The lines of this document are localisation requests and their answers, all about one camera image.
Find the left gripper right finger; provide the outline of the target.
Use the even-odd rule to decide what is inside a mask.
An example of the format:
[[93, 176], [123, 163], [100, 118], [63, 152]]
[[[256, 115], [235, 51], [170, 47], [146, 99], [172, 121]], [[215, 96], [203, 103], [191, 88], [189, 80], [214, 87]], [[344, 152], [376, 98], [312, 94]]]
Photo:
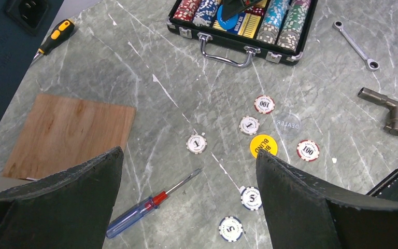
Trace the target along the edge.
[[273, 248], [398, 248], [398, 168], [365, 195], [265, 150], [256, 174]]

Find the yellow big blind button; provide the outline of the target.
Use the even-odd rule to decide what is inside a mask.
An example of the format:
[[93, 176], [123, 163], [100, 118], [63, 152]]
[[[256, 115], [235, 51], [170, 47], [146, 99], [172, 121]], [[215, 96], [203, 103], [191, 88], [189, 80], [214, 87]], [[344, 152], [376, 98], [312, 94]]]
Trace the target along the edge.
[[258, 153], [261, 150], [265, 150], [274, 156], [278, 153], [278, 144], [276, 140], [267, 134], [255, 136], [251, 140], [249, 148], [254, 158], [258, 157]]

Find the blue small blind button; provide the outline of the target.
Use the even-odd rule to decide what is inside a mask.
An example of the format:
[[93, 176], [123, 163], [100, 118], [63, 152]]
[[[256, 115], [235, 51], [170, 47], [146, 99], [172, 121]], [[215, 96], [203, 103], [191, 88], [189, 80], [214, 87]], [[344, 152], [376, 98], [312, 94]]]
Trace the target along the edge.
[[226, 31], [226, 30], [230, 30], [236, 26], [236, 24], [238, 22], [239, 15], [236, 14], [236, 15], [230, 17], [229, 19], [224, 20], [223, 19], [223, 8], [224, 8], [223, 5], [219, 6], [218, 11], [217, 11], [216, 22], [217, 22], [217, 25], [221, 29]]

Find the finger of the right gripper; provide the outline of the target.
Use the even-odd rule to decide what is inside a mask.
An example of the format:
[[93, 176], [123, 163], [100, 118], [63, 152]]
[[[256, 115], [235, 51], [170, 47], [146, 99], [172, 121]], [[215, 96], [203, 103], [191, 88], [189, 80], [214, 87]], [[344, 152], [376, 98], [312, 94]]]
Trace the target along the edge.
[[221, 14], [222, 20], [226, 21], [260, 1], [261, 0], [223, 0], [223, 8]]

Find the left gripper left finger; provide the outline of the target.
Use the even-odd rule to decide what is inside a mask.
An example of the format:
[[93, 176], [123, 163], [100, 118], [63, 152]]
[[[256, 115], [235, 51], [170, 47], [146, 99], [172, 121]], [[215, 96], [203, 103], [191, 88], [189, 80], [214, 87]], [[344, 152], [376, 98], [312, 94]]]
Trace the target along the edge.
[[0, 248], [102, 248], [124, 154], [114, 147], [65, 171], [0, 192]]

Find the clear dealer button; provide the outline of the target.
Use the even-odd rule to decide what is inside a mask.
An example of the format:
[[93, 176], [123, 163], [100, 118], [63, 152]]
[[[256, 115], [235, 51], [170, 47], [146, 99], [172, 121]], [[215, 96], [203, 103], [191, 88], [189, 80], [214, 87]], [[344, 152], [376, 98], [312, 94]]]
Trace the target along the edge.
[[285, 138], [297, 136], [302, 128], [302, 121], [297, 114], [282, 112], [274, 118], [275, 127], [279, 135]]

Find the yellow blue card deck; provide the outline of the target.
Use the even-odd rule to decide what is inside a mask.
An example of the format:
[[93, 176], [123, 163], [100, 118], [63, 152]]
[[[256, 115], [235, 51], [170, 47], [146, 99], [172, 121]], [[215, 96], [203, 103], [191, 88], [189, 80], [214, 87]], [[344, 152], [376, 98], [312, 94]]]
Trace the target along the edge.
[[216, 21], [213, 23], [212, 28], [224, 31], [229, 34], [234, 34], [247, 38], [254, 38], [257, 28], [260, 25], [261, 17], [244, 12], [238, 15], [239, 15], [238, 22], [234, 28], [225, 31], [217, 25]]

